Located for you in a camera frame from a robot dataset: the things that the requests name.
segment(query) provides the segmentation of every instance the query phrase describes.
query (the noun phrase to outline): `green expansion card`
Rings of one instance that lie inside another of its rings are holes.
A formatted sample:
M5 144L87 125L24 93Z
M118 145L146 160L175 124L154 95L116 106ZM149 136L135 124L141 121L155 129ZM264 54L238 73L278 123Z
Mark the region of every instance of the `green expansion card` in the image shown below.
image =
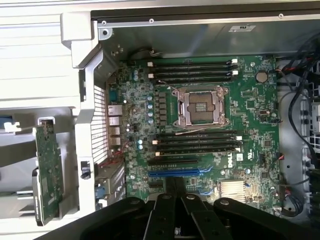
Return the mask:
M279 151L275 63L264 56L124 62L110 104L124 108L127 195L147 200L163 191L163 177L183 176L187 190L210 203L229 197L277 215L271 179L279 165L268 171Z
M59 214L63 198L61 153L52 121L42 121L33 132L38 159L38 167L32 172L35 219L38 226L44 226Z

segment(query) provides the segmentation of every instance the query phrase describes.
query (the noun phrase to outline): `green circuit board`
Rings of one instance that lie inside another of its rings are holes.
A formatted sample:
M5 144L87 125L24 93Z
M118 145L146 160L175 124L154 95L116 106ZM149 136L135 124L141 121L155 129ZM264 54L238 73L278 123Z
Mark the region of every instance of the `green circuit board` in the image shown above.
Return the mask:
M116 75L116 84L110 91L116 92L117 101L123 105L121 141L128 143L125 149L126 191L128 196L147 200L150 193L161 192L161 187L150 187L150 182L161 178L149 177L154 170L176 170L198 168L208 170L199 176L186 176L185 184L189 192L204 194L212 203L221 197L219 182L225 180L243 181L245 202L251 206L272 213L280 206L276 186L268 175L270 163L279 152L279 126L277 124L277 83L275 59L264 56L239 57L196 57L152 59L153 64L178 65L186 62L194 64L213 63L237 59L238 75L228 82L175 84L175 89L184 87L196 90L221 86L227 89L224 96L225 117L229 123L221 128L205 129L207 132L236 130L242 145L234 152L213 152L193 154L199 159L196 164L164 164L150 166L154 159L153 140L157 134L172 134L188 130L174 126L178 119L178 102L173 88L166 84L154 84L149 79L148 61L136 61L128 66L122 63ZM256 81L259 71L267 72L264 83ZM278 179L279 166L270 171L273 179Z
M38 226L46 225L59 214L64 182L61 153L51 121L34 128L38 168L32 173L33 198Z

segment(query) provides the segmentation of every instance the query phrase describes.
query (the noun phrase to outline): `black ram slot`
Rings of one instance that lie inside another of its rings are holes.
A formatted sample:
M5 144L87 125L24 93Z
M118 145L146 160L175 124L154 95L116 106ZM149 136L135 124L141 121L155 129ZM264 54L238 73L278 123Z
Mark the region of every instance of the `black ram slot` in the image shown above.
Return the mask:
M204 71L232 71L236 69L236 66L188 66L188 67L166 67L166 68L151 68L150 73L153 74L176 74L179 72L204 72Z
M219 142L219 143L190 143L187 145L183 145L183 146L175 146L173 144L171 145L155 145L155 149L156 151L171 151L171 150L185 150L185 149L208 149L208 148L222 148L222 147L226 147L226 148L237 148L239 147L239 145L241 144L241 142L239 141L234 141L234 142Z
M184 147L201 147L201 146L222 146L222 145L228 145L228 144L236 144L238 141L235 141L233 139L228 139L225 141L184 141L184 142L163 142L163 143L158 143L155 145L157 150L162 150L165 148L184 148Z
M206 66L230 66L232 65L232 61L215 61L215 62L207 62L207 63L182 63L182 64L170 64L170 63L153 63L153 69L170 69L170 68L192 68L192 67L206 67Z
M210 141L210 140L234 140L235 136L189 136L189 137L181 137L181 138L164 138L162 140L158 140L158 144L161 143L172 143L172 142L185 142L185 141Z
M177 71L177 72L158 72L154 73L153 77L158 80L170 80L180 78L209 78L209 77L225 77L231 76L231 71Z
M155 85L165 85L161 82L165 81L167 84L196 84L196 83L220 83L220 82L229 82L232 80L231 76L210 76L210 77L194 77L194 78L176 78L176 79L154 79L153 84Z
M166 165L166 164L197 164L198 160L195 158L154 158L153 160L147 161L149 166Z
M231 153L236 152L234 147L211 147L203 149L181 149L181 150L166 150L158 151L160 156L174 156L174 155L191 155L191 154L210 154L210 153Z
M215 137L215 136L234 136L237 135L237 130L216 130L216 131L199 131L199 132L184 132L183 134L176 135L176 133L161 133L156 135L157 140L167 139L186 139L186 138L197 138L203 137Z

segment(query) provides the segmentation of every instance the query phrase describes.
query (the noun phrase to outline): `ventilation grille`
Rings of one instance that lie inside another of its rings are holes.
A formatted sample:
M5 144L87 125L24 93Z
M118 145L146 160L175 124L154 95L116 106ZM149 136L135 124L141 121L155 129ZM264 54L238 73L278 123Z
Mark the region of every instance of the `ventilation grille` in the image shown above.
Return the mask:
M317 62L311 69L311 72L314 74L320 75L320 61ZM311 89L312 92L312 99L311 102L314 102L315 98L318 98L320 96L320 85L319 84L314 84L311 82L309 84L309 88ZM310 132L310 144L313 146L313 149L316 153L320 153L320 134L313 134L313 132Z
M92 157L101 163L108 155L106 91L94 86L94 113L91 121Z

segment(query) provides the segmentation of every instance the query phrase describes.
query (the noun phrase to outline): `cpu socket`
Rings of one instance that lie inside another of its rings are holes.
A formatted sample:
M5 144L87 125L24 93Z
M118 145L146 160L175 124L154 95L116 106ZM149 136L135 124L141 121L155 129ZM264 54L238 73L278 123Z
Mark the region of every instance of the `cpu socket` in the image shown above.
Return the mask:
M225 95L222 86L182 87L172 92L178 101L178 120L173 126L182 129L221 128L230 123L225 117Z

